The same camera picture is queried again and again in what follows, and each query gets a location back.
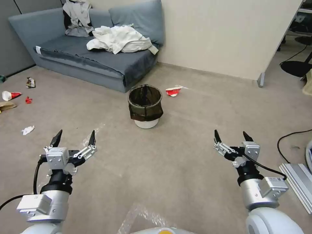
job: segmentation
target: black trash bag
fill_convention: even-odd
[[[130,90],[128,96],[130,117],[138,121],[153,121],[163,115],[162,93],[144,84]]]

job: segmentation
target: red paper cup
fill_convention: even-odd
[[[180,90],[182,89],[181,86],[178,87],[174,87],[174,88],[168,88],[166,89],[166,93],[171,96],[171,97],[175,97],[178,95],[178,93],[180,92]]]
[[[21,96],[22,93],[19,92],[8,92],[8,91],[3,91],[2,92],[2,99],[5,101],[12,100],[18,96]]]

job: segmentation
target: white bucket base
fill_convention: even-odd
[[[140,128],[144,128],[144,129],[148,129],[148,128],[152,128],[154,127],[157,123],[158,123],[159,119],[155,119],[153,121],[138,121],[135,120],[135,124],[140,127]]]

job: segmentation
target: sofa armrest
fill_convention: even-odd
[[[40,58],[33,47],[65,34],[62,8],[11,16],[9,21],[39,66]]]

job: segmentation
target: yellow label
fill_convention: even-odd
[[[172,232],[168,230],[162,230],[158,234],[172,234]]]

